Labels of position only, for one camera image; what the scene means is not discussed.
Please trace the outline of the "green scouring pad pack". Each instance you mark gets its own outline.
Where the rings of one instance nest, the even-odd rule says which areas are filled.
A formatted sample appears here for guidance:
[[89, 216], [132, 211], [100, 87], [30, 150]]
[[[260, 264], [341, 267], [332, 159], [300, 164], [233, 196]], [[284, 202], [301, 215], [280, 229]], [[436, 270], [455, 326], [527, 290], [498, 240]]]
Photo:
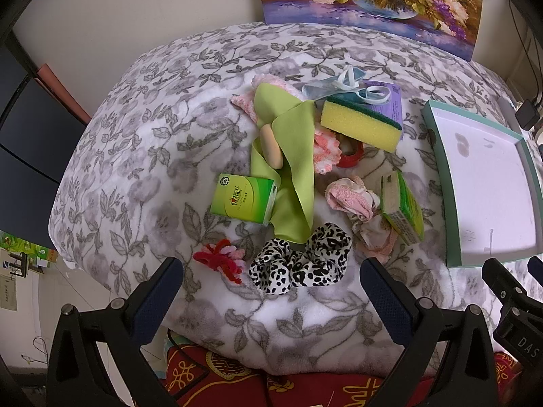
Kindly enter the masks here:
[[381, 211], [406, 245], [423, 241], [423, 213], [401, 172], [391, 171], [381, 177]]

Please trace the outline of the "leopard print scrunchie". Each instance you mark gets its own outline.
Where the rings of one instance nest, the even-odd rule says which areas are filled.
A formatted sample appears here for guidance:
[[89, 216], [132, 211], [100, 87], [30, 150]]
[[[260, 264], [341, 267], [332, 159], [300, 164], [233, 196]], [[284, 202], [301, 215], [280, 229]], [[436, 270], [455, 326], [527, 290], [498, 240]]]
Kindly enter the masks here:
[[304, 246], [271, 239], [248, 268], [253, 284], [266, 294], [283, 295], [292, 288], [327, 287], [343, 279], [352, 238], [337, 224], [318, 227]]

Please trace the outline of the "teal white tray box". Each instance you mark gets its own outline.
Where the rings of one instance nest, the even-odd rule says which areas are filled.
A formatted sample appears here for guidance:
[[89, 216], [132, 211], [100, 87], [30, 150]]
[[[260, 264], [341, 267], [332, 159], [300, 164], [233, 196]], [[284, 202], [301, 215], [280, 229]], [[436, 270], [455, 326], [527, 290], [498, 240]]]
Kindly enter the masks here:
[[457, 106], [422, 110], [442, 188], [446, 263], [480, 267], [542, 253], [542, 192], [524, 137]]

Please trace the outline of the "red tape roll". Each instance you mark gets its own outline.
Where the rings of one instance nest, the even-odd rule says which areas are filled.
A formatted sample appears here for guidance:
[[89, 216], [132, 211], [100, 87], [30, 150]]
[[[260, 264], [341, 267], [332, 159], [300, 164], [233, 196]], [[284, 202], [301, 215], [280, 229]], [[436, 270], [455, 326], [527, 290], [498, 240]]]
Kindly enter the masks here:
[[340, 160], [337, 166], [340, 168], [356, 166], [363, 157], [363, 143], [342, 134], [338, 134], [337, 139], [340, 143]]

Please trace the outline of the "dark cabinet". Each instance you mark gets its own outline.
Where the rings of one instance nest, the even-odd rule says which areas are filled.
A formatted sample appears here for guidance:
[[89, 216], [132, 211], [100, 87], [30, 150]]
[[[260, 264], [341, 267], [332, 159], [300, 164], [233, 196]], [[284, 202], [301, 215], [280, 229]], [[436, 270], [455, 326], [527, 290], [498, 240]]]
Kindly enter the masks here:
[[84, 122], [41, 83], [14, 33], [1, 44], [1, 230], [53, 248], [48, 223]]

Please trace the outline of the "pink floral scrunchie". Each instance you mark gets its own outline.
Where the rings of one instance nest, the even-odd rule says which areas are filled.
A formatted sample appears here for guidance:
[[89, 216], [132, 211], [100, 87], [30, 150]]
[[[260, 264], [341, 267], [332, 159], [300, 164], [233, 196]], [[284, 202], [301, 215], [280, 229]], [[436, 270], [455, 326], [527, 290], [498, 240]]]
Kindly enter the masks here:
[[388, 261], [398, 234], [383, 216], [379, 196], [362, 179], [353, 175], [332, 182], [325, 190], [325, 200], [333, 210], [347, 215], [359, 251], [382, 264]]

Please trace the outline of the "beige oval sponge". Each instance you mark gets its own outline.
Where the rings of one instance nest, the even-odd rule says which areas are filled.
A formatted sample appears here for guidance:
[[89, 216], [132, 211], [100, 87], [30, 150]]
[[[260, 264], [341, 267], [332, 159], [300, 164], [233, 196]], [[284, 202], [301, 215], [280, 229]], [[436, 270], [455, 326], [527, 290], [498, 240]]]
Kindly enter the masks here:
[[270, 124], [260, 128], [260, 146], [267, 164], [274, 170], [283, 168], [283, 153]]

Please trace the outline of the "green microfibre cloth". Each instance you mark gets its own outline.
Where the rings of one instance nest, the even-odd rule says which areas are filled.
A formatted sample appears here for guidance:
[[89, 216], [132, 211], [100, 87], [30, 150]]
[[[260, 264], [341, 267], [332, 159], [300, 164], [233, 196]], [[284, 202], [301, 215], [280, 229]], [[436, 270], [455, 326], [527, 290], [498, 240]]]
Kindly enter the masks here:
[[293, 244], [303, 244], [314, 224], [314, 137], [316, 106], [302, 101], [281, 87], [258, 85], [253, 100], [257, 125], [269, 125], [283, 155], [283, 167], [272, 168], [265, 160], [263, 144], [251, 144], [250, 174], [272, 179], [277, 195], [270, 223], [274, 236]]

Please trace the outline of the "red pink yarn bow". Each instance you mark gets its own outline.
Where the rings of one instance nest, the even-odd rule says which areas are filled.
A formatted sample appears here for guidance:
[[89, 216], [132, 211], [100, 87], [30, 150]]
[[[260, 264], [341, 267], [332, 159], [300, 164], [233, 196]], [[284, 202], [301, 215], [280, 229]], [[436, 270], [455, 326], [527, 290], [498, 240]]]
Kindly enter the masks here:
[[220, 272], [229, 282], [241, 285], [242, 274], [246, 269], [246, 251], [222, 239], [216, 244], [206, 244], [194, 253], [192, 258], [213, 271]]

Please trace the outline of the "green tissue pack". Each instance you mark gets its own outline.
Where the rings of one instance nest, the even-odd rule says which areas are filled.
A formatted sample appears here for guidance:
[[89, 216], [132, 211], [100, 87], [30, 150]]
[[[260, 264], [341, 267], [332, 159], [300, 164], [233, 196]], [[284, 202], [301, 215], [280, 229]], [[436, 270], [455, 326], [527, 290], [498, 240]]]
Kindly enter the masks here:
[[221, 174], [218, 177], [210, 212], [267, 226], [277, 194], [274, 180], [261, 177]]

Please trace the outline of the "grey floral blanket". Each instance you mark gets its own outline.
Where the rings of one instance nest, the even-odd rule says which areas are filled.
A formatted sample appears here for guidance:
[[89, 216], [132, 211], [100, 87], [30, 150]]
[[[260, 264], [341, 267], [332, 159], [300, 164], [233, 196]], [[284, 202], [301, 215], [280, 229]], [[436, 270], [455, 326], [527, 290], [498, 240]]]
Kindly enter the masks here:
[[373, 371], [398, 359], [359, 281], [361, 253], [336, 285], [269, 296], [245, 279], [228, 281], [193, 260], [206, 243], [229, 239], [253, 259], [271, 227], [211, 214], [222, 173], [245, 175], [257, 128], [231, 104], [255, 75], [302, 85], [361, 68], [400, 87], [402, 139], [387, 153], [367, 147], [353, 168], [371, 189], [402, 172], [423, 211], [420, 245], [397, 243], [386, 267], [418, 297], [462, 310], [481, 307], [490, 328], [501, 304], [477, 268], [446, 266], [446, 223], [436, 159], [423, 121], [437, 100], [503, 122], [503, 80], [474, 62], [389, 33], [358, 27], [252, 23], [208, 31], [143, 54], [88, 124], [64, 172], [49, 234], [65, 264], [119, 297], [129, 296], [174, 256], [183, 286], [166, 327], [251, 368], [276, 375]]

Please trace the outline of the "purple card box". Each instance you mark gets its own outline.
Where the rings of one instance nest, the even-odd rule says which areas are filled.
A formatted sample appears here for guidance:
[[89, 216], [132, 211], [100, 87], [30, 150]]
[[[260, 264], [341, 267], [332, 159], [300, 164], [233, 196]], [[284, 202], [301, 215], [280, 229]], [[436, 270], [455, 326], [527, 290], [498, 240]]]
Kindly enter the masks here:
[[398, 122], [399, 125], [402, 125], [403, 122], [403, 112], [402, 112], [402, 99], [401, 99], [401, 90], [395, 84], [379, 82], [369, 80], [367, 82], [368, 86], [381, 86], [387, 87], [390, 92], [390, 96], [385, 103], [380, 103], [376, 105], [371, 105], [364, 103], [364, 106], [367, 106], [369, 109], [376, 111], [377, 113], [392, 119], [395, 122]]

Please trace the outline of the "pink white fluffy towel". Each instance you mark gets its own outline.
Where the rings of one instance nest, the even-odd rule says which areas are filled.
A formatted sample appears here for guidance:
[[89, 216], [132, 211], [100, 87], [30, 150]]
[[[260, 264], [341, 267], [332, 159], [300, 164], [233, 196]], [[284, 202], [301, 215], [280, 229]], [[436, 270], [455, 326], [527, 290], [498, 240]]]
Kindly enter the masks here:
[[[231, 104], [242, 109], [254, 123], [258, 122], [257, 114], [254, 110], [254, 98], [256, 89], [262, 83], [275, 85], [301, 101], [306, 100], [306, 96], [298, 88], [279, 78], [279, 76], [271, 74], [255, 75], [251, 82], [251, 90], [248, 93], [235, 95], [230, 98]], [[317, 124], [315, 126], [313, 153], [315, 173], [325, 175], [331, 172], [332, 168], [340, 163], [342, 155], [340, 141], [336, 138], [335, 133]]]

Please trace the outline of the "yellow green sponge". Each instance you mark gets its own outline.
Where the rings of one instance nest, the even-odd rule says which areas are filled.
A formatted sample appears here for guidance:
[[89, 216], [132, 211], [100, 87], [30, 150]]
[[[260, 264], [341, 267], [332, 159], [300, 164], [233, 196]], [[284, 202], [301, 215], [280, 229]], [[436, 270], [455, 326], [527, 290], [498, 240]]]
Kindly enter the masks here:
[[402, 137], [402, 125], [364, 106], [362, 102], [328, 97], [322, 108], [320, 124], [331, 131], [394, 153]]

